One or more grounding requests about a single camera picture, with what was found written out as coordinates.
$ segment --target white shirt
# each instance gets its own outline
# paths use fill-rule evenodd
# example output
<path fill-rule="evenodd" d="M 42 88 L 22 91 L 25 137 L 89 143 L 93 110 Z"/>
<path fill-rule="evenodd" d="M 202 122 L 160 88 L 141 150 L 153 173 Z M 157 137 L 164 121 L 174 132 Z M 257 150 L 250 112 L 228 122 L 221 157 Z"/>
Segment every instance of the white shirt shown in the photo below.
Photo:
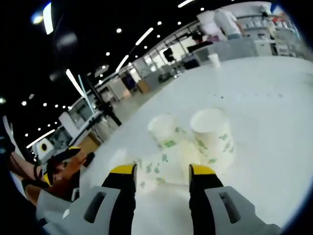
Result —
<path fill-rule="evenodd" d="M 229 11 L 217 10 L 214 15 L 215 24 L 223 30 L 226 36 L 231 34 L 241 34 L 236 25 L 237 18 Z"/>

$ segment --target floor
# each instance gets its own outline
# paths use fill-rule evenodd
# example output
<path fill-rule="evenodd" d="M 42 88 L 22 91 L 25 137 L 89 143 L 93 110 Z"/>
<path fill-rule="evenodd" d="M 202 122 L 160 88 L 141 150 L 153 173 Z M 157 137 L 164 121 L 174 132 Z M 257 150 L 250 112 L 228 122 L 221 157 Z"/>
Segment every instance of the floor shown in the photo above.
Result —
<path fill-rule="evenodd" d="M 167 80 L 166 82 L 160 84 L 160 86 L 150 91 L 149 93 L 142 94 L 139 91 L 135 93 L 132 97 L 124 99 L 121 102 L 114 103 L 113 108 L 116 116 L 121 120 L 121 122 L 126 122 L 137 110 L 145 104 L 150 98 L 160 92 L 165 86 L 170 84 L 174 78 Z M 110 125 L 115 126 L 112 120 L 109 120 Z"/>

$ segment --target exhibition hall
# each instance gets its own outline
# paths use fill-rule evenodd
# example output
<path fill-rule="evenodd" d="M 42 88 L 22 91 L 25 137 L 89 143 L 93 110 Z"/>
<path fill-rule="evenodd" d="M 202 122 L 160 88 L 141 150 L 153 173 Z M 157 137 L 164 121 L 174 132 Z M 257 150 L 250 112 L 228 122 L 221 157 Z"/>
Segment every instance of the exhibition hall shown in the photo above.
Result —
<path fill-rule="evenodd" d="M 290 229 L 312 192 L 313 51 L 283 5 L 15 4 L 0 87 L 11 232 Z"/>

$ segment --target white paper cup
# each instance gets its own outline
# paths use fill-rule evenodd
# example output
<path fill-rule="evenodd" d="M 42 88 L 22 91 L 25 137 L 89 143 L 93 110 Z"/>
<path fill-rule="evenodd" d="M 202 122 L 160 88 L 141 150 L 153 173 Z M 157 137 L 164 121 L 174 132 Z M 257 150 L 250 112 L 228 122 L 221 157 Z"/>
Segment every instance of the white paper cup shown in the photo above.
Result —
<path fill-rule="evenodd" d="M 208 55 L 208 58 L 212 62 L 213 67 L 219 68 L 221 66 L 218 54 Z"/>
<path fill-rule="evenodd" d="M 191 129 L 200 151 L 201 164 L 224 172 L 235 158 L 230 122 L 220 109 L 204 109 L 191 119 Z"/>
<path fill-rule="evenodd" d="M 148 131 L 162 149 L 172 147 L 187 139 L 187 134 L 179 126 L 178 120 L 170 114 L 152 119 L 148 125 Z"/>
<path fill-rule="evenodd" d="M 183 141 L 151 156 L 135 159 L 137 188 L 146 193 L 159 185 L 189 185 L 189 165 L 200 164 L 199 151 L 191 141 Z"/>

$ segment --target person's arm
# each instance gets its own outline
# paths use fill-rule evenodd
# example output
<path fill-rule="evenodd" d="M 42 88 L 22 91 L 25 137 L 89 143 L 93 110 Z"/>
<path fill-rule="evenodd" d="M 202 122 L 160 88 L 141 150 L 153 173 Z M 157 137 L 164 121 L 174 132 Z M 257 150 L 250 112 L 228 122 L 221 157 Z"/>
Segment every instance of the person's arm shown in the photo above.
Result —
<path fill-rule="evenodd" d="M 34 167 L 35 167 L 34 164 L 29 163 L 28 161 L 24 160 L 16 152 L 11 153 L 9 169 L 13 171 L 15 174 L 26 179 L 28 178 L 31 180 L 36 180 L 35 175 L 34 175 Z M 39 175 L 40 170 L 41 170 L 41 166 L 39 165 L 36 169 L 37 175 Z"/>
<path fill-rule="evenodd" d="M 65 169 L 61 172 L 62 179 L 53 182 L 52 186 L 47 189 L 47 192 L 52 195 L 66 199 L 68 195 L 72 193 L 72 188 L 70 187 L 70 180 L 72 176 L 80 170 L 81 166 L 86 162 L 83 154 L 77 154 L 71 158 L 71 161 L 67 164 Z"/>
<path fill-rule="evenodd" d="M 236 25 L 238 26 L 238 28 L 239 28 L 241 34 L 242 34 L 242 35 L 245 35 L 246 33 L 245 33 L 245 31 L 243 30 L 243 28 L 241 27 L 241 25 L 240 25 L 237 21 L 235 21 L 235 23 L 236 23 Z"/>
<path fill-rule="evenodd" d="M 240 32 L 242 35 L 245 35 L 246 33 L 244 32 L 243 28 L 241 27 L 241 25 L 238 23 L 237 18 L 231 13 L 229 12 L 229 15 L 231 17 L 231 19 L 233 20 L 233 22 L 235 22 L 235 24 L 237 25 L 237 27 L 239 28 Z"/>

